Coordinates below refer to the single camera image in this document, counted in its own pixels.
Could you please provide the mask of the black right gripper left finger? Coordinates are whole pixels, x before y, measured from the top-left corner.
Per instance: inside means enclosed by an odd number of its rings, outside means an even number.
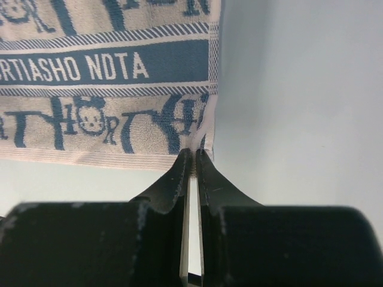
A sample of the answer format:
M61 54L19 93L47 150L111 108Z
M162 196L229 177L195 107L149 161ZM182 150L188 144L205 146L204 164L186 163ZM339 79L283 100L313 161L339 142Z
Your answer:
M2 286L186 286L192 152L121 202L28 202L1 221Z

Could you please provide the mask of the blue white patterned towel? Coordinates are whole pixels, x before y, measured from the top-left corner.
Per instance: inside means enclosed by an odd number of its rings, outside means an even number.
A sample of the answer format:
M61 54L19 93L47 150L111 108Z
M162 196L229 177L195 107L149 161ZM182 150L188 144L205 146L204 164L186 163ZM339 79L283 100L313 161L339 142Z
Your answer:
M212 155L220 16L220 1L2 1L1 158Z

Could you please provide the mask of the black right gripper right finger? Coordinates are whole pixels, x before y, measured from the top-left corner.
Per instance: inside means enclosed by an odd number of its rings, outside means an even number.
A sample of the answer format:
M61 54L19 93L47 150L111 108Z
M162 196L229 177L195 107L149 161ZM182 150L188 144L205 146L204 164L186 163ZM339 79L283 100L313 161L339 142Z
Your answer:
M382 251L346 206L265 206L196 153L203 286L381 286Z

